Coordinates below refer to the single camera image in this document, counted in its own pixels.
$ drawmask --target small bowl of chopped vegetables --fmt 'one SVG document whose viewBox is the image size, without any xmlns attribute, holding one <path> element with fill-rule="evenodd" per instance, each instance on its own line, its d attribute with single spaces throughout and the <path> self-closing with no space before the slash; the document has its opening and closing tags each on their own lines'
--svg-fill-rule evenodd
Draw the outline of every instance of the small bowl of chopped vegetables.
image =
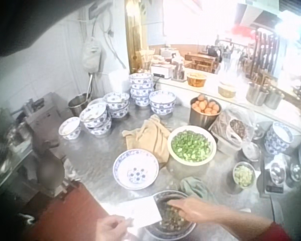
<svg viewBox="0 0 301 241">
<path fill-rule="evenodd" d="M 233 168 L 233 179 L 239 187 L 250 188 L 255 180 L 254 167 L 247 162 L 239 162 Z"/>
<path fill-rule="evenodd" d="M 175 129 L 168 138 L 170 155 L 187 166 L 201 166 L 213 159 L 216 142 L 205 129 L 184 126 Z"/>
</svg>

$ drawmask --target ceramic bowl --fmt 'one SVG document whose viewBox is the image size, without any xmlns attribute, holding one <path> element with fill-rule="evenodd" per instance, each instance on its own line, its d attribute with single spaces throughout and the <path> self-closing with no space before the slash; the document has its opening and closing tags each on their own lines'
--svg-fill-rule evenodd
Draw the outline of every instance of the ceramic bowl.
<svg viewBox="0 0 301 241">
<path fill-rule="evenodd" d="M 87 128 L 100 127 L 104 124 L 107 117 L 106 106 L 102 103 L 92 104 L 85 108 L 79 118 Z"/>
<path fill-rule="evenodd" d="M 129 94 L 112 92 L 104 96 L 104 101 L 107 103 L 110 110 L 123 109 L 128 104 Z"/>
<path fill-rule="evenodd" d="M 130 89 L 131 95 L 137 96 L 137 97 L 147 97 L 154 91 L 154 88 L 148 88 L 148 89 Z"/>
<path fill-rule="evenodd" d="M 161 191 L 153 196 L 160 212 L 161 210 L 165 209 L 169 200 L 184 199 L 187 197 L 188 196 L 185 193 L 175 190 Z M 161 222 L 157 222 L 152 225 L 146 226 L 145 229 L 156 240 L 180 240 L 191 233 L 194 230 L 195 226 L 196 224 L 193 222 L 185 222 L 180 230 L 171 231 L 167 230 L 165 226 L 162 226 Z"/>
<path fill-rule="evenodd" d="M 95 136 L 100 136 L 110 131 L 110 127 L 111 127 L 111 116 L 110 114 L 108 114 L 105 123 L 101 127 L 87 128 L 87 130 Z"/>
<path fill-rule="evenodd" d="M 129 104 L 124 108 L 117 111 L 109 111 L 109 114 L 112 118 L 123 118 L 125 115 L 127 115 L 129 109 Z"/>
<path fill-rule="evenodd" d="M 131 87 L 133 89 L 148 89 L 148 88 L 153 88 L 154 83 L 150 82 L 150 83 L 146 83 L 146 84 L 132 84 Z"/>
<path fill-rule="evenodd" d="M 289 128 L 279 122 L 274 122 L 264 139 L 267 152 L 277 155 L 284 152 L 293 142 L 293 135 Z"/>
<path fill-rule="evenodd" d="M 129 76 L 132 84 L 147 84 L 153 82 L 153 75 L 150 73 L 135 73 Z"/>
<path fill-rule="evenodd" d="M 129 190 L 150 186 L 159 174 L 156 157 L 142 149 L 132 149 L 120 154 L 112 169 L 116 182 Z"/>
<path fill-rule="evenodd" d="M 241 186 L 240 184 L 238 184 L 238 183 L 235 181 L 235 169 L 236 169 L 237 167 L 239 167 L 239 166 L 245 166 L 245 167 L 249 168 L 251 171 L 253 171 L 253 172 L 252 172 L 251 184 L 248 185 L 248 186 L 246 186 L 246 187 Z M 253 186 L 253 183 L 254 183 L 255 178 L 256 178 L 256 176 L 255 176 L 255 169 L 254 169 L 254 167 L 253 167 L 251 164 L 249 164 L 248 162 L 238 162 L 238 163 L 236 163 L 236 165 L 235 165 L 234 168 L 233 168 L 233 180 L 234 180 L 234 182 L 235 182 L 240 188 L 242 188 L 242 189 L 250 188 L 251 186 Z"/>
<path fill-rule="evenodd" d="M 175 105 L 176 96 L 166 90 L 158 90 L 149 95 L 151 106 L 155 108 L 171 108 Z"/>
<path fill-rule="evenodd" d="M 94 99 L 88 104 L 88 106 L 93 105 L 93 104 L 103 104 L 103 105 L 107 106 L 107 103 L 104 101 L 104 98 Z"/>
<path fill-rule="evenodd" d="M 155 114 L 167 115 L 167 114 L 172 113 L 174 108 L 171 107 L 171 108 L 159 109 L 159 108 L 155 108 L 155 107 L 151 106 L 151 109 Z"/>
<path fill-rule="evenodd" d="M 210 143 L 211 152 L 209 153 L 208 157 L 205 160 L 200 161 L 200 162 L 188 162 L 188 161 L 185 161 L 182 158 L 179 158 L 174 153 L 174 151 L 172 149 L 172 140 L 174 139 L 174 137 L 178 133 L 183 132 L 183 131 L 193 131 L 193 132 L 199 133 L 199 134 L 203 135 L 205 138 L 207 138 L 208 142 Z M 200 128 L 200 127 L 196 127 L 196 126 L 183 126 L 183 127 L 179 127 L 177 129 L 173 130 L 172 133 L 169 135 L 169 138 L 167 140 L 167 147 L 169 149 L 170 155 L 176 161 L 178 161 L 178 162 L 180 162 L 184 165 L 187 165 L 187 166 L 201 166 L 201 165 L 204 165 L 204 164 L 210 162 L 216 154 L 216 142 L 215 142 L 215 139 L 213 138 L 213 136 L 207 130 L 205 130 L 203 128 Z"/>
<path fill-rule="evenodd" d="M 144 100 L 137 100 L 134 99 L 134 102 L 136 105 L 140 106 L 140 107 L 145 107 L 149 105 L 149 98 L 146 97 Z"/>
<path fill-rule="evenodd" d="M 78 117 L 71 117 L 60 125 L 58 132 L 64 139 L 74 140 L 79 136 L 80 131 L 80 119 Z"/>
</svg>

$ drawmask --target small dish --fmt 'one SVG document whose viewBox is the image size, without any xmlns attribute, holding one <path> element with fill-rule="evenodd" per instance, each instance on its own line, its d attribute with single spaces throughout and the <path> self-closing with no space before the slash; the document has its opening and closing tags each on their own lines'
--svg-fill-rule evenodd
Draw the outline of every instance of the small dish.
<svg viewBox="0 0 301 241">
<path fill-rule="evenodd" d="M 132 149 L 117 157 L 112 172 L 120 186 L 129 190 L 140 190 L 155 181 L 159 174 L 159 163 L 152 153 Z"/>
<path fill-rule="evenodd" d="M 254 136 L 253 136 L 253 140 L 257 141 L 260 140 L 264 137 L 265 131 L 263 130 L 263 128 L 259 125 L 256 124 L 255 128 L 254 128 Z"/>
<path fill-rule="evenodd" d="M 123 109 L 128 104 L 129 94 L 112 92 L 104 96 L 104 101 L 107 103 L 110 110 Z"/>
<path fill-rule="evenodd" d="M 109 112 L 109 114 L 111 115 L 112 118 L 119 119 L 119 118 L 123 118 L 125 115 L 127 115 L 128 109 L 129 109 L 129 103 L 124 109 L 120 109 L 120 110 L 117 110 L 117 111 L 109 110 L 108 112 Z"/>
<path fill-rule="evenodd" d="M 171 107 L 171 108 L 159 109 L 159 108 L 155 108 L 155 107 L 151 106 L 151 109 L 155 114 L 167 115 L 167 114 L 172 113 L 174 108 Z"/>
<path fill-rule="evenodd" d="M 80 119 L 78 117 L 71 117 L 60 125 L 58 132 L 64 139 L 74 140 L 79 136 L 80 131 Z"/>
<path fill-rule="evenodd" d="M 275 185 L 281 185 L 286 179 L 285 166 L 279 162 L 272 162 L 270 165 L 270 177 Z"/>
<path fill-rule="evenodd" d="M 235 178 L 235 169 L 236 169 L 237 167 L 240 167 L 240 166 L 247 167 L 247 168 L 249 168 L 249 169 L 252 171 L 251 184 L 248 185 L 248 186 L 246 186 L 246 187 L 241 186 L 239 183 L 236 182 L 236 178 Z M 242 189 L 250 188 L 251 186 L 253 186 L 253 183 L 254 183 L 255 178 L 256 178 L 256 177 L 255 177 L 255 169 L 254 169 L 254 167 L 253 167 L 251 164 L 249 164 L 249 163 L 247 163 L 247 162 L 238 162 L 238 163 L 234 166 L 234 168 L 233 168 L 233 180 L 234 180 L 234 182 L 236 183 L 236 185 L 238 185 L 240 188 L 242 188 Z"/>
<path fill-rule="evenodd" d="M 100 127 L 107 117 L 106 106 L 102 103 L 92 104 L 85 108 L 79 118 L 84 125 L 89 127 Z"/>
<path fill-rule="evenodd" d="M 244 156 L 251 162 L 258 162 L 260 160 L 260 147 L 253 142 L 250 142 L 249 144 L 244 144 L 242 147 L 242 152 Z"/>
<path fill-rule="evenodd" d="M 147 84 L 153 82 L 153 75 L 150 73 L 135 73 L 131 74 L 129 79 L 133 84 Z"/>
<path fill-rule="evenodd" d="M 146 97 L 149 96 L 150 93 L 154 91 L 154 88 L 148 88 L 148 89 L 130 89 L 131 95 L 137 96 L 137 97 Z"/>
<path fill-rule="evenodd" d="M 132 84 L 131 87 L 133 89 L 148 89 L 148 88 L 153 88 L 154 83 L 150 82 L 150 83 L 146 83 L 146 84 Z"/>
<path fill-rule="evenodd" d="M 106 134 L 110 130 L 110 127 L 111 127 L 111 116 L 110 114 L 108 114 L 105 123 L 101 127 L 87 128 L 87 130 L 94 136 L 100 136 Z"/>
<path fill-rule="evenodd" d="M 166 90 L 158 90 L 149 95 L 151 106 L 155 108 L 171 108 L 175 105 L 176 96 Z"/>
</svg>

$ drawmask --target metal bucket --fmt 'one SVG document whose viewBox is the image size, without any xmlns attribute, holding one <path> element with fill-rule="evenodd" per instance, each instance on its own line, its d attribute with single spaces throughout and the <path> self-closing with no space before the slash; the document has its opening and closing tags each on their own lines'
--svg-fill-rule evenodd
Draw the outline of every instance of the metal bucket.
<svg viewBox="0 0 301 241">
<path fill-rule="evenodd" d="M 88 99 L 86 100 L 86 93 L 80 94 L 73 98 L 68 103 L 68 107 L 74 116 L 80 115 L 80 113 L 88 106 L 88 103 L 91 101 L 91 95 L 88 95 Z"/>
<path fill-rule="evenodd" d="M 197 101 L 197 97 L 193 98 L 191 100 L 191 105 L 193 103 L 195 103 Z M 208 130 L 208 128 L 213 124 L 213 122 L 216 120 L 217 116 L 221 113 L 222 111 L 222 106 L 220 105 L 220 103 L 218 103 L 216 100 L 214 99 L 210 99 L 208 100 L 208 102 L 210 101 L 214 101 L 215 103 L 217 103 L 220 107 L 220 111 L 217 114 L 205 114 L 205 113 L 199 113 L 196 110 L 194 110 L 191 107 L 191 113 L 190 113 L 190 124 L 192 126 L 197 126 L 197 127 L 201 127 L 204 128 L 206 130 Z"/>
</svg>

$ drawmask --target white tiled wall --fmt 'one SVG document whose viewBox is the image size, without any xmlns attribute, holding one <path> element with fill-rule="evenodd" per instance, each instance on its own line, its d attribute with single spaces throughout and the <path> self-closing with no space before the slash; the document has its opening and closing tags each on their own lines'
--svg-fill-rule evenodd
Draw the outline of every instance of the white tiled wall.
<svg viewBox="0 0 301 241">
<path fill-rule="evenodd" d="M 87 91 L 89 77 L 81 64 L 85 36 L 82 34 L 80 24 L 85 23 L 87 34 L 91 35 L 93 21 L 80 22 L 78 19 L 80 11 L 87 15 L 88 7 L 56 23 L 29 48 L 0 57 L 0 108 L 14 111 L 29 98 L 37 100 L 49 92 L 55 92 L 62 100 L 58 103 L 58 109 L 63 111 L 67 108 L 69 100 Z M 114 31 L 112 43 L 128 68 L 124 0 L 113 1 L 110 10 Z M 109 24 L 108 12 L 103 15 L 103 18 L 98 18 L 95 26 L 95 37 L 100 40 L 104 49 L 102 55 L 104 68 L 94 83 L 96 97 L 103 96 L 104 90 L 112 91 L 108 74 L 122 68 L 108 49 L 100 30 L 99 23 L 102 20 L 105 28 L 108 28 Z M 118 81 L 120 83 L 115 85 L 121 85 L 122 78 L 118 78 Z"/>
</svg>

